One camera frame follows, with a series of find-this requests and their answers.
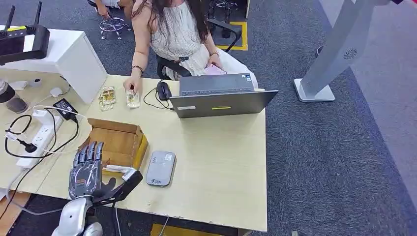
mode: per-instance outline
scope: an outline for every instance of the bracelet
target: bracelet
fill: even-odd
[[[133,68],[138,68],[138,69],[140,69],[140,70],[141,70],[141,76],[143,75],[143,69],[142,69],[142,67],[140,67],[140,66],[138,66],[138,65],[133,65],[133,66],[131,67],[131,69],[133,69]]]
[[[217,54],[217,56],[220,57],[218,52],[214,52],[214,53],[210,54],[210,57],[213,56],[214,54]]]

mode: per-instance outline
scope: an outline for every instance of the gray device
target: gray device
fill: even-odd
[[[277,93],[271,90],[178,96],[170,101],[179,118],[227,116],[259,113]]]
[[[167,186],[174,170],[175,154],[169,151],[154,151],[150,158],[146,183]]]
[[[181,77],[179,83],[180,96],[252,91],[255,90],[248,73]]]

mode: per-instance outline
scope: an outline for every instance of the cardboard box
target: cardboard box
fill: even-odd
[[[79,147],[81,150],[90,143],[104,142],[102,164],[128,166],[138,170],[142,164],[148,140],[140,126],[109,120],[88,118],[91,125],[89,137]],[[104,175],[121,177],[123,174],[103,170]]]

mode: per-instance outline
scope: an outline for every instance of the white sleeveless top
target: white sleeveless top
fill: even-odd
[[[204,75],[204,68],[209,60],[209,52],[197,30],[197,23],[191,13],[187,1],[176,7],[165,7],[167,26],[163,23],[151,37],[150,46],[160,57],[178,61],[179,57],[189,57],[179,64],[189,70],[192,75]],[[167,75],[178,79],[167,69]]]

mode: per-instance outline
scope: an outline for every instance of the robotic hand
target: robotic hand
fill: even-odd
[[[114,189],[116,179],[104,184],[101,157],[103,142],[93,142],[77,152],[69,174],[71,201],[62,209],[60,224],[52,236],[102,236],[103,228],[94,216],[95,208],[124,200],[142,181],[143,176],[131,168],[122,177],[124,183]]]

